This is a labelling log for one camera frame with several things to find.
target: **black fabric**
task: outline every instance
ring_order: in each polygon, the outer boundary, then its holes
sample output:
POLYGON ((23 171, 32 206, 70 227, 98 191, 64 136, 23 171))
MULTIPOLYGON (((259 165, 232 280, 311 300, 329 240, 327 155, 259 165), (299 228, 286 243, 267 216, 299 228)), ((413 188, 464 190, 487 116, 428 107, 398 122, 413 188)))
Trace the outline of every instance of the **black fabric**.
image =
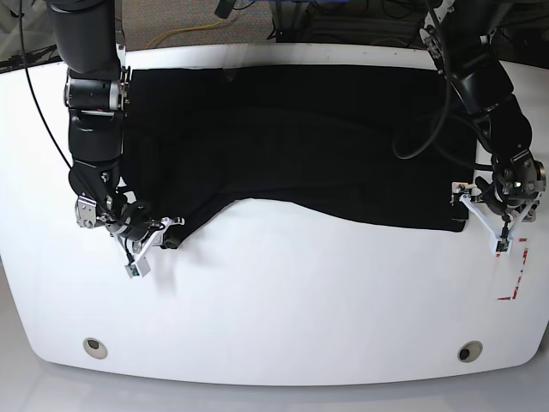
MULTIPOLYGON (((429 70, 136 70, 123 176, 138 198, 152 202, 154 217, 185 219, 169 231, 179 240, 246 198, 350 221, 460 232, 451 182, 471 181, 473 172, 432 149, 400 161, 390 148, 396 127, 442 101, 443 81, 429 70)), ((441 140, 474 161, 476 141, 466 126, 451 124, 441 140)))

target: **gray carpet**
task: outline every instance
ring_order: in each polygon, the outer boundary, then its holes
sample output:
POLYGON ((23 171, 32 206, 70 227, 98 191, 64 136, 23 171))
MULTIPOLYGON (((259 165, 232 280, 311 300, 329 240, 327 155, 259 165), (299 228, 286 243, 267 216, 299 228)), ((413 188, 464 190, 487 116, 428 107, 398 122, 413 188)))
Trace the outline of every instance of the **gray carpet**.
MULTIPOLYGON (((214 15, 217 3, 218 0, 124 0, 127 49, 141 50, 152 38, 167 30, 218 21, 214 15)), ((247 0, 237 1, 237 7, 246 4, 247 0)), ((176 34, 160 47, 256 43, 267 41, 271 30, 268 3, 258 1, 246 10, 233 11, 228 21, 216 28, 176 34)))

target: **cable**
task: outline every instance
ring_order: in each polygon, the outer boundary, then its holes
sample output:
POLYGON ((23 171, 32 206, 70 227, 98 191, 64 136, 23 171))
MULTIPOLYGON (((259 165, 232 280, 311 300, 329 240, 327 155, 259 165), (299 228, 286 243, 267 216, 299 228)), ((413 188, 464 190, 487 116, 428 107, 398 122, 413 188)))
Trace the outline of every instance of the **cable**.
POLYGON ((542 4, 549 3, 549 0, 500 0, 500 2, 513 4, 542 4))
POLYGON ((543 19, 546 19, 547 17, 549 17, 549 15, 538 15, 537 17, 532 17, 530 19, 525 19, 525 20, 520 20, 520 21, 512 21, 510 23, 500 24, 496 28, 518 26, 518 25, 521 25, 521 24, 530 23, 532 21, 543 20, 543 19))
POLYGON ((425 10, 425 7, 423 6, 423 4, 403 2, 399 0, 386 0, 386 1, 389 3, 398 4, 399 6, 402 6, 405 9, 413 9, 414 11, 418 11, 418 12, 425 10))
POLYGON ((57 48, 53 49, 53 50, 50 52, 50 56, 48 56, 48 59, 47 59, 48 62, 51 60, 51 56, 53 56, 53 53, 55 53, 55 50, 57 50, 57 48))
POLYGON ((246 10, 248 9, 249 7, 253 6, 256 2, 251 2, 250 4, 246 4, 244 7, 240 7, 240 8, 232 8, 234 11, 241 11, 241 10, 246 10))
POLYGON ((335 40, 339 41, 340 43, 342 43, 344 45, 357 45, 357 44, 359 44, 356 41, 352 41, 350 39, 344 39, 341 36, 338 36, 337 34, 332 34, 332 33, 313 33, 312 36, 307 38, 307 41, 311 41, 311 38, 313 38, 313 42, 316 42, 316 39, 319 36, 320 37, 330 37, 331 39, 335 39, 335 40))
POLYGON ((269 36, 267 36, 267 40, 272 40, 276 37, 276 26, 275 26, 275 19, 273 19, 273 31, 270 33, 269 36))
MULTIPOLYGON (((25 57, 27 58, 27 67, 33 67, 35 65, 48 63, 49 58, 41 62, 40 59, 42 59, 48 52, 52 54, 56 49, 56 45, 49 45, 47 47, 42 47, 34 51, 26 52, 25 57)), ((0 73, 8 73, 13 70, 18 70, 22 67, 23 57, 20 54, 17 54, 10 57, 8 60, 0 62, 0 73)))
POLYGON ((40 104, 39 104, 38 100, 36 99, 36 94, 34 93, 33 83, 31 82, 31 76, 28 74, 27 53, 25 52, 25 41, 23 39, 23 0, 19 0, 19 37, 20 37, 20 43, 21 43, 21 53, 22 53, 22 56, 23 56, 23 67, 25 69, 25 75, 27 76, 28 88, 30 89, 31 95, 33 96, 34 104, 36 105, 36 109, 38 110, 40 118, 42 119, 42 123, 44 124, 45 129, 48 132, 48 135, 50 135, 51 141, 53 142, 53 144, 55 145, 55 148, 57 149, 57 151, 59 152, 59 154, 63 158, 63 161, 65 162, 65 165, 67 165, 67 167, 70 169, 71 165, 70 165, 69 161, 67 160, 67 158, 65 157, 63 151, 61 150, 61 148, 57 144, 57 141, 55 140, 55 137, 53 137, 53 133, 51 133, 50 126, 45 121, 44 113, 42 113, 42 109, 40 109, 40 104))
MULTIPOLYGON (((432 118, 431 128, 433 128, 434 123, 437 120, 439 115, 440 115, 440 112, 432 118)), ((480 129, 477 126, 475 126, 473 123, 469 122, 467 119, 463 118, 462 116, 458 116, 457 114, 454 114, 454 113, 450 113, 448 115, 448 119, 450 119, 450 118, 452 118, 454 120, 457 120, 457 121, 461 122, 462 124, 465 124, 469 129, 474 131, 474 133, 477 135, 477 140, 478 141, 484 140, 484 136, 482 136, 482 131, 480 131, 480 129)), ((469 161, 465 161, 463 159, 455 157, 454 155, 447 152, 446 149, 437 140, 435 140, 435 142, 433 143, 433 146, 438 151, 438 153, 440 153, 443 157, 445 157, 449 161, 451 161, 451 162, 453 162, 453 163, 455 163, 459 166, 466 167, 467 169, 472 169, 472 170, 481 170, 481 171, 484 171, 484 172, 492 172, 493 171, 492 165, 481 165, 481 164, 475 163, 475 162, 471 163, 469 161)))
POLYGON ((326 9, 325 7, 321 6, 318 2, 312 2, 312 5, 315 9, 318 9, 320 12, 322 12, 325 15, 334 15, 338 13, 341 9, 343 9, 347 3, 339 3, 332 9, 326 9))
POLYGON ((387 11, 387 8, 385 6, 385 1, 386 0, 381 0, 381 9, 383 10, 384 14, 386 16, 390 17, 391 19, 395 19, 395 20, 406 19, 407 17, 409 17, 410 15, 412 15, 413 13, 416 12, 416 10, 408 9, 408 12, 404 15, 392 15, 392 14, 390 14, 390 12, 387 11))
POLYGON ((419 30, 421 29, 421 26, 423 26, 425 24, 424 21, 425 21, 425 18, 423 18, 423 17, 421 17, 421 19, 418 20, 418 23, 416 24, 416 26, 413 30, 413 36, 410 38, 410 40, 404 46, 405 49, 410 47, 413 44, 413 42, 415 42, 415 40, 418 38, 419 30))
POLYGON ((521 50, 521 47, 517 43, 515 43, 515 41, 511 37, 505 34, 503 30, 498 30, 497 33, 501 34, 501 37, 506 39, 509 44, 512 45, 515 49, 517 49, 518 51, 521 50))
MULTIPOLYGON (((40 104, 39 104, 38 100, 36 99, 36 94, 34 93, 34 87, 33 87, 32 81, 31 81, 31 76, 28 73, 28 60, 27 60, 27 54, 25 53, 25 38, 24 38, 24 35, 23 35, 22 3, 23 3, 23 0, 19 0, 19 39, 20 39, 20 45, 21 45, 21 53, 22 53, 22 57, 23 57, 23 69, 25 70, 25 75, 27 76, 28 88, 31 92, 31 95, 33 96, 34 105, 36 106, 36 110, 38 110, 40 118, 42 119, 42 123, 44 124, 45 129, 47 130, 51 141, 53 142, 53 144, 54 144, 57 152, 59 153, 59 155, 63 158, 63 161, 64 161, 65 165, 67 165, 69 170, 75 170, 76 177, 80 180, 82 186, 84 187, 84 190, 91 197, 91 200, 96 202, 97 206, 101 209, 101 211, 103 213, 105 213, 107 216, 109 216, 109 218, 111 218, 113 220, 113 222, 117 223, 118 225, 127 226, 127 227, 130 227, 130 228, 138 228, 138 229, 142 230, 142 227, 137 227, 135 225, 125 223, 124 221, 119 221, 113 216, 112 212, 106 207, 106 205, 99 201, 99 197, 94 193, 94 191, 90 190, 86 179, 84 179, 83 176, 81 176, 79 173, 77 173, 76 169, 72 168, 72 166, 70 165, 70 163, 67 160, 66 156, 64 155, 63 151, 61 150, 61 148, 57 144, 57 141, 55 140, 55 137, 51 133, 50 126, 45 121, 44 113, 42 113, 42 109, 40 108, 40 104)), ((159 226, 157 226, 157 227, 149 224, 148 230, 152 230, 153 232, 155 232, 155 231, 158 231, 158 230, 162 230, 164 228, 165 228, 165 225, 163 225, 162 223, 159 224, 159 226)))
POLYGON ((440 22, 438 21, 438 17, 435 14, 435 10, 432 8, 431 0, 425 0, 425 6, 427 7, 427 10, 429 11, 429 15, 432 18, 433 24, 435 25, 435 29, 438 32, 438 41, 440 43, 440 48, 442 52, 441 59, 443 60, 444 64, 444 72, 446 75, 446 88, 445 88, 445 96, 444 96, 444 103, 443 103, 443 109, 440 114, 440 118, 438 119, 437 125, 435 128, 431 131, 431 135, 427 140, 425 140, 417 149, 415 149, 412 153, 403 154, 398 151, 397 143, 400 140, 401 135, 403 135, 404 130, 400 130, 396 133, 395 137, 393 138, 393 142, 391 144, 391 147, 393 149, 393 154, 402 160, 408 160, 413 159, 414 157, 420 155, 425 151, 426 148, 428 148, 435 140, 437 140, 438 134, 440 133, 440 130, 444 126, 444 122, 446 121, 446 118, 448 117, 449 113, 449 104, 450 104, 450 97, 452 93, 452 83, 450 80, 450 65, 449 65, 449 54, 448 49, 446 47, 446 41, 444 40, 442 28, 440 27, 440 22))
POLYGON ((150 49, 151 46, 156 43, 154 47, 158 47, 164 40, 169 37, 172 37, 174 34, 194 32, 196 30, 208 30, 210 28, 218 27, 221 23, 224 23, 225 20, 219 20, 212 24, 207 24, 205 26, 196 26, 196 27, 187 27, 187 28, 176 28, 175 30, 168 30, 167 32, 161 33, 156 36, 154 39, 149 41, 145 46, 145 50, 150 49))
POLYGON ((396 37, 388 37, 387 39, 374 40, 370 43, 370 45, 381 45, 382 43, 387 43, 388 41, 393 41, 400 45, 404 45, 405 48, 408 48, 410 46, 406 41, 402 39, 397 39, 396 37))
POLYGON ((128 259, 128 264, 134 263, 136 260, 130 253, 130 249, 128 249, 128 238, 124 239, 124 250, 126 251, 126 258, 128 259))

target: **circular hole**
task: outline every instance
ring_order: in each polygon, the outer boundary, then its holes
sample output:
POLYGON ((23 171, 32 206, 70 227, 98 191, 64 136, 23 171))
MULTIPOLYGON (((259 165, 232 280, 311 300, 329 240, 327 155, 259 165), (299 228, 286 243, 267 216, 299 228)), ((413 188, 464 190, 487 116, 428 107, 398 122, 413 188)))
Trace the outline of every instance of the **circular hole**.
POLYGON ((88 339, 87 344, 90 346, 91 349, 97 350, 100 348, 100 343, 95 341, 94 339, 88 339))
POLYGON ((460 361, 466 361, 469 355, 471 355, 471 352, 469 352, 469 349, 460 350, 460 361))
POLYGON ((84 339, 84 350, 95 359, 105 359, 107 356, 106 346, 92 337, 84 339))
POLYGON ((473 341, 463 345, 457 352, 457 359, 463 363, 471 363, 479 359, 482 353, 482 343, 473 341))

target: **white table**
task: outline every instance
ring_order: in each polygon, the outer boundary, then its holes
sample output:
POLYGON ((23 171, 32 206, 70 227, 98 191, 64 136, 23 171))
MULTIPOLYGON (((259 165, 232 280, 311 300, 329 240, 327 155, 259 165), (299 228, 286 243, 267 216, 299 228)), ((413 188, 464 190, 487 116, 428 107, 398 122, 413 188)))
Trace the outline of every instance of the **white table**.
POLYGON ((540 412, 549 409, 549 352, 527 365, 380 385, 273 388, 201 385, 97 373, 34 355, 0 264, 2 412, 540 412))
MULTIPOLYGON (((258 64, 431 68, 422 51, 350 45, 202 46, 131 53, 133 69, 258 64)), ((549 73, 507 64, 549 164, 549 73)), ((31 70, 45 117, 66 150, 62 64, 31 70)), ((39 122, 21 72, 0 76, 0 251, 21 321, 42 359, 160 379, 242 385, 347 385, 428 379, 521 365, 549 319, 546 203, 510 261, 463 233, 375 227, 290 203, 243 201, 156 251, 129 280, 105 231, 75 224, 67 171, 39 122), (108 348, 89 357, 89 337, 108 348), (484 345, 473 363, 466 342, 484 345)))

